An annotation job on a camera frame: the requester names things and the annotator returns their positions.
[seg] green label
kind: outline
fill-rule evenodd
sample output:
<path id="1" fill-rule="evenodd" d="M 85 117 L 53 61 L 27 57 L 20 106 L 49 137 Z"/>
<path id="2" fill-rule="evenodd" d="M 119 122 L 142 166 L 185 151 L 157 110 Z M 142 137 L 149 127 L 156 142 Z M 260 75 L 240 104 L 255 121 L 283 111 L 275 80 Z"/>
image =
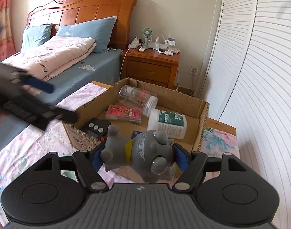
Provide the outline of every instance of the green label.
<path id="1" fill-rule="evenodd" d="M 169 111 L 159 111 L 158 121 L 176 126 L 184 126 L 183 115 Z"/>

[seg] wall outlet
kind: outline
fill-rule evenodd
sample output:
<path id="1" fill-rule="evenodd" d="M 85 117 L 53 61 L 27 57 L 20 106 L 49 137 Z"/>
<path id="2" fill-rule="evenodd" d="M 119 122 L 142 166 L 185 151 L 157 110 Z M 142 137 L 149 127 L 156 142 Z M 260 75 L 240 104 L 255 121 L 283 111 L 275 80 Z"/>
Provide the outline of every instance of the wall outlet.
<path id="1" fill-rule="evenodd" d="M 198 71 L 198 69 L 199 69 L 199 68 L 197 68 L 197 67 L 191 66 L 190 74 L 197 75 L 197 71 Z"/>

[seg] wooden headboard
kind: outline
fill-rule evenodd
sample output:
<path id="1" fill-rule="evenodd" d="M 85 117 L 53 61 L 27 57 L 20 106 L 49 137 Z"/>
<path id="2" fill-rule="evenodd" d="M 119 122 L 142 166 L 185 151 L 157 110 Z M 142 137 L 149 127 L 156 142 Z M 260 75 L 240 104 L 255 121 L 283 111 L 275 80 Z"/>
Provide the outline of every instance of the wooden headboard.
<path id="1" fill-rule="evenodd" d="M 27 27 L 53 23 L 51 37 L 59 25 L 117 16 L 109 46 L 125 50 L 128 47 L 130 22 L 137 0 L 54 0 L 29 13 Z"/>

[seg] curtain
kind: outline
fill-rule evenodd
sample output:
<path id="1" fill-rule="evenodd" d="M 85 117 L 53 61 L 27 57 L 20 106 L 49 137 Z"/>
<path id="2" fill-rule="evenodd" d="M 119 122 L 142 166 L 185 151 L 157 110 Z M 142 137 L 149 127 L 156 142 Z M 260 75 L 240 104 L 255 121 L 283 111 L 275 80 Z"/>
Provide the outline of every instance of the curtain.
<path id="1" fill-rule="evenodd" d="M 10 27 L 10 0 L 0 0 L 0 61 L 13 55 L 15 51 Z"/>

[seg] gray gripper base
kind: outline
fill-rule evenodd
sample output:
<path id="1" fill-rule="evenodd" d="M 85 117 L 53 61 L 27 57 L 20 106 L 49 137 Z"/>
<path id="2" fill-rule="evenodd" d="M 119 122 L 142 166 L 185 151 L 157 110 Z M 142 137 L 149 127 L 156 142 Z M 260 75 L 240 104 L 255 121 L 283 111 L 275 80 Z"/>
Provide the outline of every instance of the gray gripper base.
<path id="1" fill-rule="evenodd" d="M 7 229 L 226 229 L 207 218 L 189 195 L 177 194 L 166 184 L 114 184 L 101 194 L 89 196 L 84 207 L 67 220 L 32 227 L 10 223 Z M 273 229 L 265 224 L 253 229 Z"/>

